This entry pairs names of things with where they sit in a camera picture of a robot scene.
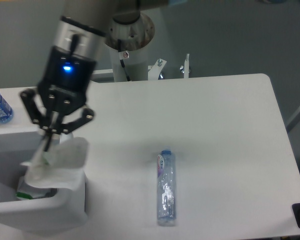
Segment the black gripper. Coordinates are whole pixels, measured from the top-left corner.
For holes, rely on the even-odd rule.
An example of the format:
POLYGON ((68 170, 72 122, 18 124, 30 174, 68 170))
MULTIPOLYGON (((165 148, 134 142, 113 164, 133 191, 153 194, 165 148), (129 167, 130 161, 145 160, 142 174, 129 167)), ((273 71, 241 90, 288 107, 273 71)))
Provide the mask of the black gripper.
POLYGON ((84 107, 79 118, 63 123, 65 116, 86 104, 86 91, 96 63, 93 59, 71 55, 69 51, 53 46, 43 78, 37 85, 46 108, 45 114, 40 112, 35 102, 37 92, 34 88, 26 88, 19 94, 31 122, 44 131, 44 152, 48 152, 53 134, 68 135, 94 119, 95 112, 84 107), (53 123, 53 114, 48 108, 58 112, 53 123))

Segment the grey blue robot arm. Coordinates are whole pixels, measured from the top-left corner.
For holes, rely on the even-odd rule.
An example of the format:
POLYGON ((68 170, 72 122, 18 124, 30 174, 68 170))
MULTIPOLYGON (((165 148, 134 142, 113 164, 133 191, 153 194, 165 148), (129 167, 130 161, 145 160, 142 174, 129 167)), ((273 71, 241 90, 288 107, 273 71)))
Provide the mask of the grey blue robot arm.
POLYGON ((68 0, 42 79, 20 98, 33 124, 43 130, 43 150, 53 136, 70 134, 94 119, 87 89, 113 19, 131 23, 140 11, 175 5, 174 0, 68 0))

